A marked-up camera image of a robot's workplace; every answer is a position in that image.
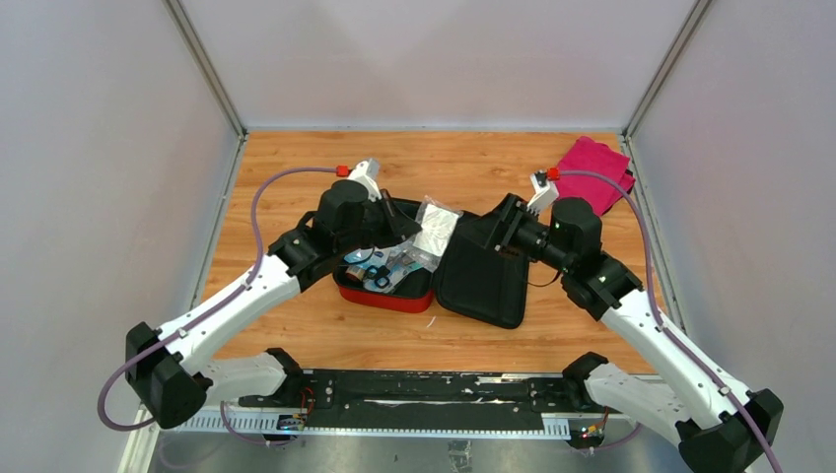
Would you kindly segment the clear bag white gauze pad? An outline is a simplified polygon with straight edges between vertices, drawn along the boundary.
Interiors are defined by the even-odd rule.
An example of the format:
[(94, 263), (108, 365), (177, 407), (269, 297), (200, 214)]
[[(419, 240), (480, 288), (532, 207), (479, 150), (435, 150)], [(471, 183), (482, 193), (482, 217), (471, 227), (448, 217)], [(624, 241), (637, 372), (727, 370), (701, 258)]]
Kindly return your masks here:
[(415, 236), (413, 247), (424, 254), (442, 257), (462, 215), (462, 211), (426, 196), (416, 215), (421, 231)]

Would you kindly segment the brown medicine bottle orange cap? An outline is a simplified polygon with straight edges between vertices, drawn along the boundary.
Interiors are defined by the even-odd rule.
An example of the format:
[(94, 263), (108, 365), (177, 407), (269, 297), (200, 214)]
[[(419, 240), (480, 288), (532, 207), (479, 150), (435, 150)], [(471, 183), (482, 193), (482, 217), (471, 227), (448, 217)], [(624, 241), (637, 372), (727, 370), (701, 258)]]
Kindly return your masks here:
[(362, 283), (367, 269), (362, 265), (350, 265), (345, 269), (345, 277), (353, 282)]

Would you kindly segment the red black medicine kit case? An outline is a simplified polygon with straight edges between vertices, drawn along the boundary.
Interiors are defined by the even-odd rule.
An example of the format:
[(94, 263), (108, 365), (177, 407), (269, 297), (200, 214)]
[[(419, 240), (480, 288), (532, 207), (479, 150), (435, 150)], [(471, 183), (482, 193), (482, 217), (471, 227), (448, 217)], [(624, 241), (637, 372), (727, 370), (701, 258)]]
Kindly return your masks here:
[(504, 329), (523, 322), (529, 263), (521, 257), (504, 257), (454, 234), (435, 272), (415, 271), (388, 293), (366, 291), (362, 283), (345, 277), (341, 264), (332, 273), (341, 297), (355, 304), (417, 313), (431, 302)]

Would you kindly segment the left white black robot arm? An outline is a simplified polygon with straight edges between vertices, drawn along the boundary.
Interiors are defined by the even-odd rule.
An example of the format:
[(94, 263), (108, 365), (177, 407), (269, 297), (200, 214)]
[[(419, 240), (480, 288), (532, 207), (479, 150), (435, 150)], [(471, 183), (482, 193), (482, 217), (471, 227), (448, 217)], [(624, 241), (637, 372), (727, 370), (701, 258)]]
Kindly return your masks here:
[(341, 179), (313, 211), (270, 245), (237, 281), (193, 310), (152, 328), (145, 322), (125, 336), (125, 380), (159, 427), (192, 418), (221, 386), (210, 372), (216, 352), (271, 308), (295, 298), (331, 274), (359, 249), (399, 245), (421, 231), (383, 190)]

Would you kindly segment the blue white mask packet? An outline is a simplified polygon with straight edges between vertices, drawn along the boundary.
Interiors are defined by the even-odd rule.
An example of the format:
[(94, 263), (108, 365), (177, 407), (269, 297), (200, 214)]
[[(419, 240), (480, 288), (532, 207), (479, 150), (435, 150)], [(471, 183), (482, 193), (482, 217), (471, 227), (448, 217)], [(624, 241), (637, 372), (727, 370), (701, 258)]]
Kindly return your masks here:
[(381, 266), (389, 260), (391, 247), (388, 248), (366, 248), (346, 254), (343, 258), (345, 266)]

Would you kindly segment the black handled scissors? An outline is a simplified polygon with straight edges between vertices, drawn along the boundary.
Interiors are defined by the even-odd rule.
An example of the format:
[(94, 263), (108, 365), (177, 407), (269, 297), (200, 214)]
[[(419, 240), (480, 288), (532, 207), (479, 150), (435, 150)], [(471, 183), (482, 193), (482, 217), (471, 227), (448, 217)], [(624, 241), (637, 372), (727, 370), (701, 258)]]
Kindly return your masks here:
[(389, 268), (386, 266), (369, 266), (363, 279), (363, 288), (374, 293), (388, 293), (391, 291), (392, 283), (389, 279)]

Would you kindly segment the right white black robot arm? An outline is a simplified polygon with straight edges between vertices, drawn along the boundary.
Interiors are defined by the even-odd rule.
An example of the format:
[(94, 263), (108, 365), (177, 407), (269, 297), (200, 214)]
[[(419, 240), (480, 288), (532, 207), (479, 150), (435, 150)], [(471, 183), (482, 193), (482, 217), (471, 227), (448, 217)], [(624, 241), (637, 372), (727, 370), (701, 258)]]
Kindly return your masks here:
[(693, 472), (743, 472), (772, 449), (784, 412), (770, 389), (750, 389), (691, 341), (642, 283), (601, 244), (602, 222), (581, 198), (557, 200), (548, 225), (531, 205), (507, 195), (475, 223), (474, 240), (557, 270), (576, 306), (617, 333), (657, 371), (662, 383), (630, 375), (589, 352), (564, 371), (563, 397), (576, 411), (613, 408), (666, 439)]

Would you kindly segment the clear bag teal header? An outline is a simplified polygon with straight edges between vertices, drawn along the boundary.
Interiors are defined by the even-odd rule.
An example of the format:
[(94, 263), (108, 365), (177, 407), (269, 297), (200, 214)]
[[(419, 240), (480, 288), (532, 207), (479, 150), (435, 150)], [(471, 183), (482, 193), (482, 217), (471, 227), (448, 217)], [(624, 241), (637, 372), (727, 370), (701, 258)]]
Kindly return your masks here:
[(435, 272), (439, 265), (439, 258), (406, 242), (390, 249), (385, 267), (390, 275), (403, 278), (418, 270)]

